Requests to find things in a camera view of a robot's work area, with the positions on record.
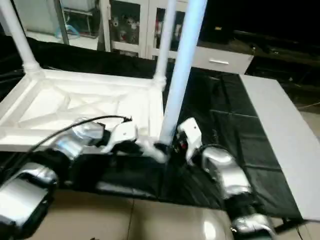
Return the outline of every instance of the white table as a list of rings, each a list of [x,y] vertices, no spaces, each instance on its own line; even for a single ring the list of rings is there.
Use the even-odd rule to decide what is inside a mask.
[[[320,143],[276,80],[240,75],[305,220],[320,221]]]

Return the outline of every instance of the drawer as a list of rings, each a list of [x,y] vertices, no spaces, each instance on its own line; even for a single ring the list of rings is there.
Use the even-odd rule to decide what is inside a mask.
[[[193,58],[193,67],[233,74],[244,74],[253,55],[197,47]]]

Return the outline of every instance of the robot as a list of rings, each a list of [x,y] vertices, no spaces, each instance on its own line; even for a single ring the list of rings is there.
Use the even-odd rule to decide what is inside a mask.
[[[35,147],[32,148],[28,156],[20,160],[21,167],[0,186],[0,239],[27,239],[36,232],[54,200],[53,193],[88,146],[101,154],[111,154],[117,148],[122,154],[134,151],[163,164],[169,160],[170,146],[141,139],[134,122],[123,119],[108,131],[103,124],[93,122],[93,118],[81,118],[59,131],[60,134],[53,134],[57,137],[45,150],[33,151]],[[201,168],[219,183],[235,239],[275,239],[269,219],[256,209],[253,190],[244,171],[226,149],[203,145],[194,118],[178,126],[177,142],[187,146],[188,165]],[[195,155],[200,155],[200,162],[194,161]]]

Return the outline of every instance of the black tarp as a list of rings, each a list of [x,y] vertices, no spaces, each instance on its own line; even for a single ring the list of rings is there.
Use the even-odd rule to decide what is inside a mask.
[[[65,71],[152,78],[156,62],[117,53],[101,52],[28,39],[43,68]],[[0,99],[23,76],[22,62],[10,37],[0,37]],[[166,104],[173,65],[167,68]],[[264,213],[281,218],[301,215],[264,133],[259,118],[236,74],[192,68],[179,122],[194,117],[205,144],[226,147],[243,167]],[[12,153],[2,152],[0,174]],[[70,178],[80,191],[112,193],[199,207],[221,209],[217,186],[198,167],[186,166],[179,154],[159,164],[147,157],[82,156],[81,171]]]

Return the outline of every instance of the white panel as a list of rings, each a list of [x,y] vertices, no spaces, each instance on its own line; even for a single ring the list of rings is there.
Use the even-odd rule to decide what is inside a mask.
[[[149,0],[138,2],[140,3],[139,57],[146,58]]]
[[[113,44],[113,47],[118,50],[135,52],[135,53],[139,52],[139,45],[119,42],[119,41],[114,41],[112,44]]]
[[[65,96],[60,92],[57,92],[54,89],[44,89],[38,93],[32,103],[28,106],[27,110],[20,118],[20,121],[55,113],[64,99]]]
[[[159,49],[153,48],[152,56],[159,55]],[[177,52],[169,51],[169,58],[176,59]],[[197,46],[192,66],[232,74],[244,74],[254,56],[231,51]]]
[[[302,217],[320,221],[318,139],[276,80],[240,77]]]

